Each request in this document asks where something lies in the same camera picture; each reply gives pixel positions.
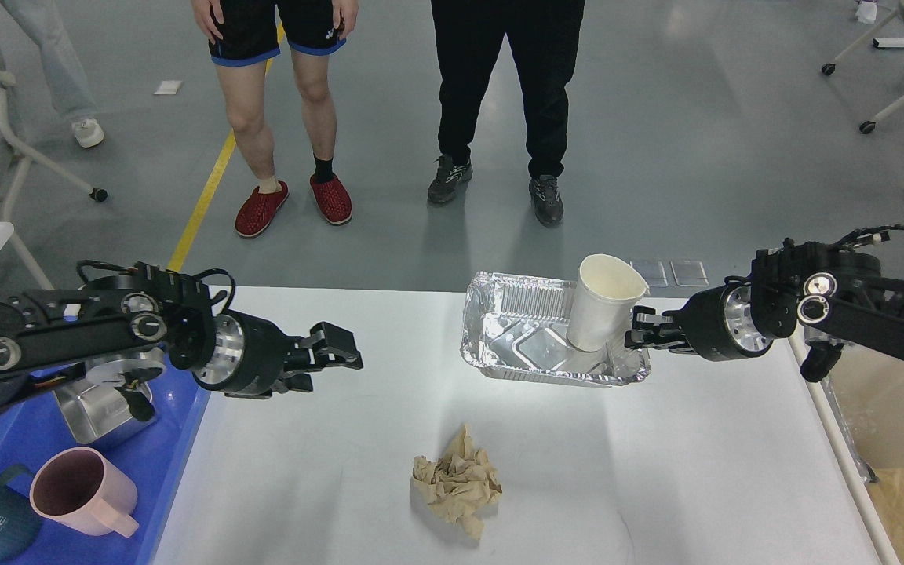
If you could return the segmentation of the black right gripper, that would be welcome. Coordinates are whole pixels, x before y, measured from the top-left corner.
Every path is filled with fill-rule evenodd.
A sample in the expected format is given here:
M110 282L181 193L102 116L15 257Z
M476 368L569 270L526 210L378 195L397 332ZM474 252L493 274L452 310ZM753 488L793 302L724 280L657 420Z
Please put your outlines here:
M767 353L772 339L751 317L751 287L714 287L694 294L680 310L632 308L632 329L624 337L627 349L688 352L688 345L709 361L753 359Z

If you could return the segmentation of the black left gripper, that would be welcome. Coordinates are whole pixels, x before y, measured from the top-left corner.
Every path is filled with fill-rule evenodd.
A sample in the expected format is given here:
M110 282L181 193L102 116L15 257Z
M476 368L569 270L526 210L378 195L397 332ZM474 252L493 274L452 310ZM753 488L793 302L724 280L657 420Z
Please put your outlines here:
M284 335L268 319L229 311L214 318L215 346L212 357L193 372L201 388L244 399L269 399L290 391L309 393L315 389L308 373L299 370L329 367L361 370L363 359L350 330L329 322L315 324L307 337Z

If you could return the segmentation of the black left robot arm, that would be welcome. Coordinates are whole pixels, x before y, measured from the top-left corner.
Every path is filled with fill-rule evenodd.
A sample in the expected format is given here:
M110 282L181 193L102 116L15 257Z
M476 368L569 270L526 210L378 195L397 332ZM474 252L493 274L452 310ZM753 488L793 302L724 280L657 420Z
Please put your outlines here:
M137 262L129 268L82 260L78 290L0 292L0 415L80 380L111 387L136 421L155 414L143 386L166 366L187 370L201 389L244 399L311 391L312 373L359 370L349 330L327 322L308 336L231 308L235 285L212 293L206 279Z

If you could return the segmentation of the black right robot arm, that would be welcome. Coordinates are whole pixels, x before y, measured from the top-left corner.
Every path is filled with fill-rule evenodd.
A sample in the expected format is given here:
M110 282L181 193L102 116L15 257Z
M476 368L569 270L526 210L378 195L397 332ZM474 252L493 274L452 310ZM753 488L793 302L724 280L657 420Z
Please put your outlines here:
M884 278L879 258L862 253L891 231L859 228L831 244L786 239L758 250L749 275L728 276L679 310L657 314L637 305L625 346L709 361L752 359L803 326L808 354L800 372L807 381L822 381L849 343L904 361L904 279Z

